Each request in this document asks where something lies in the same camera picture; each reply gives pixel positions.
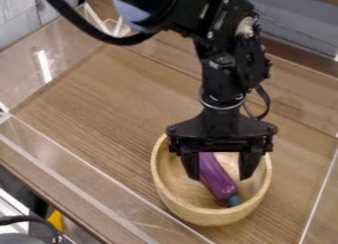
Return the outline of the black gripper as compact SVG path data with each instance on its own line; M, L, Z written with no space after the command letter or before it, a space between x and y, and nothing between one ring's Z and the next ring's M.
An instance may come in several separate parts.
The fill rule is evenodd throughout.
M263 121L266 115L204 107L192 119L167 128L168 151L180 156L191 180L199 180L199 152L239 152L240 180L252 176L263 155L274 151L278 133L278 127Z

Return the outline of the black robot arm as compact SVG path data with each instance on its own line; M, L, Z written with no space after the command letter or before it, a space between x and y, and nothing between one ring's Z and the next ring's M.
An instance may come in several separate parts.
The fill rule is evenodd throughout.
M262 83L272 63L262 45L262 28L248 0L112 0L125 24L136 32L116 38L87 22L64 0L46 0L89 36L115 45L133 45L161 31L189 38L201 65L200 114L167 128L168 151L196 180L204 152L236 152L239 177L248 179L266 153L274 150L276 126L254 115L246 97L256 92L271 100Z

